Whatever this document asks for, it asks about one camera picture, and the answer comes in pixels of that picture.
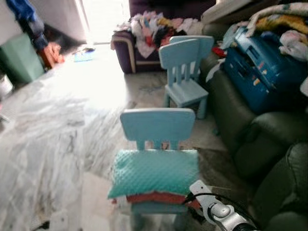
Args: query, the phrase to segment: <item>white wall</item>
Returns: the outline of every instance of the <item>white wall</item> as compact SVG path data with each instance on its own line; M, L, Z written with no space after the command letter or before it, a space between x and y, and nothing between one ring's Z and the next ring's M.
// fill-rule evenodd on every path
M6 1L0 0L0 45L21 33L22 30L15 21L15 16L8 8Z
M77 41L87 40L87 31L75 0L30 0L42 20Z

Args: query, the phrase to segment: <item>purple sofa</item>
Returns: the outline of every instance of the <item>purple sofa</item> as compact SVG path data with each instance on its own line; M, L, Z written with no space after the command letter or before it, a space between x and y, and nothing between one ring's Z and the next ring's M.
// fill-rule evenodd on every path
M133 17L144 11L162 12L164 17L172 18L197 18L204 11L215 5L216 0L129 0L130 16ZM115 32L112 42L120 66L124 73L161 70L158 52L154 51L147 59L141 56L135 47L135 38L131 32Z

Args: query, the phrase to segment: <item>teal cushion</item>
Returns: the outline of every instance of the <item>teal cushion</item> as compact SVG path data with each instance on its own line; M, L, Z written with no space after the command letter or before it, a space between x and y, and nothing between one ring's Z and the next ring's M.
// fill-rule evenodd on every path
M115 157L108 198L153 191L187 195L198 177L196 150L122 150Z

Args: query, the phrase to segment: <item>green trash can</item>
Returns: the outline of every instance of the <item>green trash can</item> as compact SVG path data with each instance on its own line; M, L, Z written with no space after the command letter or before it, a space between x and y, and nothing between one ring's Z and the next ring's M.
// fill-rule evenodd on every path
M29 83L44 74L27 34L16 36L0 46L0 66L14 82Z

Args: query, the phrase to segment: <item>doorway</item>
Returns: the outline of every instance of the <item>doorway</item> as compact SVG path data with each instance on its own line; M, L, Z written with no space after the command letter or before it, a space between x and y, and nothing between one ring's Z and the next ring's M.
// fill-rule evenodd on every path
M94 44L110 43L117 24L130 18L128 0L82 0Z

